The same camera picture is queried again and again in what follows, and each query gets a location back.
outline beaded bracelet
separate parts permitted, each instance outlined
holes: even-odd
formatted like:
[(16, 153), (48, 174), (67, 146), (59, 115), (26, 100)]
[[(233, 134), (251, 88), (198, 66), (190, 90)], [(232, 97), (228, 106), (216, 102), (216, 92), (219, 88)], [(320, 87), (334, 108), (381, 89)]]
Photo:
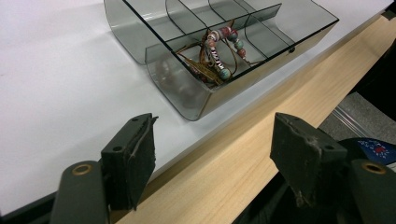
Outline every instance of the beaded bracelet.
[(229, 79), (232, 76), (231, 71), (221, 62), (219, 54), (216, 50), (216, 42), (224, 39), (228, 39), (233, 42), (233, 46), (236, 48), (237, 54), (242, 59), (246, 59), (246, 51), (243, 49), (244, 43), (242, 40), (238, 39), (238, 33), (235, 29), (226, 26), (216, 31), (211, 31), (207, 36), (205, 46), (207, 51), (209, 51), (209, 53), (207, 53), (208, 58), (215, 65), (215, 68), (219, 72), (219, 76), (222, 80)]

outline white table surface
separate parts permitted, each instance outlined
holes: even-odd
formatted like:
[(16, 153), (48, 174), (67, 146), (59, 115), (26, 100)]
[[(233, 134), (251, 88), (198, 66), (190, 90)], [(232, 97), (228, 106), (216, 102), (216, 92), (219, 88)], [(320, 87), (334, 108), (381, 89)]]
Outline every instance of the white table surface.
[(392, 0), (317, 0), (340, 21), (311, 50), (198, 121), (183, 119), (111, 33), (103, 1), (0, 0), (0, 212), (57, 190), (73, 163), (152, 113), (160, 174)]

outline wooden desk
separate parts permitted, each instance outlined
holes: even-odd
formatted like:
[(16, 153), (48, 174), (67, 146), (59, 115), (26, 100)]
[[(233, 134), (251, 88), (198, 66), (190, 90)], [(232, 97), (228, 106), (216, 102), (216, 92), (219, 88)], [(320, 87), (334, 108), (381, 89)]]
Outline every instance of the wooden desk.
[(154, 179), (137, 212), (118, 223), (233, 222), (277, 172), (269, 158), (275, 112), (318, 127), (395, 36), (396, 20), (380, 17), (326, 51)]

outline clear plastic organizer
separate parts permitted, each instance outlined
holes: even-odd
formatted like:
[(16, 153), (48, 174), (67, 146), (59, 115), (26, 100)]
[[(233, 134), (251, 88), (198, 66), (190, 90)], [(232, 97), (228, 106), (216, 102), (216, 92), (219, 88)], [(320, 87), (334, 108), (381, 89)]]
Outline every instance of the clear plastic organizer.
[(188, 120), (312, 48), (338, 22), (310, 0), (105, 0), (105, 6), (114, 35)]

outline floor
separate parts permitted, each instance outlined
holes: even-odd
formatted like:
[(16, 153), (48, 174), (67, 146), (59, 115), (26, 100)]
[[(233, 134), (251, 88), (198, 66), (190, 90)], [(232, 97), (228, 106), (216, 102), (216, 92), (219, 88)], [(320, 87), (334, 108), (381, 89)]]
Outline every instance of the floor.
[(358, 92), (349, 94), (318, 128), (336, 141), (371, 137), (396, 145), (396, 121)]

